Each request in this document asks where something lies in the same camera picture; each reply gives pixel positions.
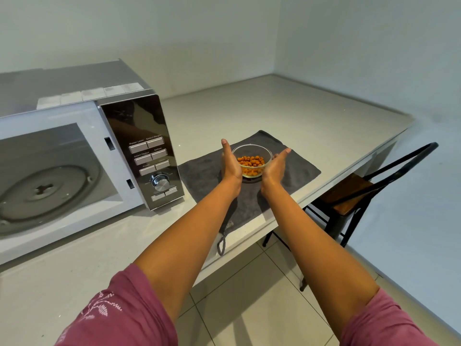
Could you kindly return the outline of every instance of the white wall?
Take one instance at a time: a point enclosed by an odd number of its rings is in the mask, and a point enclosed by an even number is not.
[[[122,58],[162,98],[269,74],[280,0],[0,0],[0,72]]]
[[[350,245],[461,333],[461,0],[282,0],[275,72],[415,116],[389,157],[440,147]]]

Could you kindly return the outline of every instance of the chair backrest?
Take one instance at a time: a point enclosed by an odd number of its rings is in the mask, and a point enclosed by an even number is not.
[[[367,201],[370,200],[372,197],[374,197],[377,193],[379,193],[383,188],[390,183],[394,182],[395,180],[399,179],[403,175],[405,175],[408,171],[410,171],[412,168],[414,168],[418,163],[420,163],[425,157],[427,157],[430,153],[432,153],[436,148],[438,147],[437,142],[432,142],[430,144],[425,145],[424,147],[421,147],[414,152],[411,152],[410,154],[407,154],[406,156],[396,160],[393,163],[390,163],[389,165],[377,170],[374,173],[371,173],[369,175],[366,175],[363,179],[364,180],[371,180],[373,177],[390,170],[391,168],[403,163],[404,161],[407,161],[411,159],[408,163],[406,163],[404,166],[402,166],[399,170],[397,170],[395,173],[392,175],[386,177],[385,179],[375,183],[372,186],[369,186],[367,188],[364,188],[360,191],[354,192],[348,196],[345,196],[341,199],[338,199],[332,203],[329,203],[331,207],[334,207],[336,205],[339,205],[343,202],[347,202],[351,199],[354,199],[356,197],[360,197],[362,195],[369,194],[371,197],[366,197]]]

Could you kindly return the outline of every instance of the hand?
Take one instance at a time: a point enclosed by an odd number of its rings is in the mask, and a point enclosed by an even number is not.
[[[273,160],[264,168],[261,184],[263,197],[266,197],[271,187],[280,185],[285,173],[285,159],[290,152],[291,148],[286,148],[280,154],[275,154]]]
[[[229,143],[225,139],[222,139],[221,144],[223,145],[223,181],[229,182],[235,187],[235,197],[237,197],[242,186],[242,167],[237,161],[235,155],[232,154],[231,146]]]

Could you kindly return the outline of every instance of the microwave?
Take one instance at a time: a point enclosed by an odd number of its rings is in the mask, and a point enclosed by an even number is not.
[[[0,264],[183,196],[159,97],[122,60],[0,74]]]

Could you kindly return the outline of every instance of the glass bowl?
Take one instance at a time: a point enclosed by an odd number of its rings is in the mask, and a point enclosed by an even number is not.
[[[242,167],[243,177],[254,179],[261,176],[266,165],[272,160],[272,153],[257,144],[244,144],[234,148],[232,153]]]

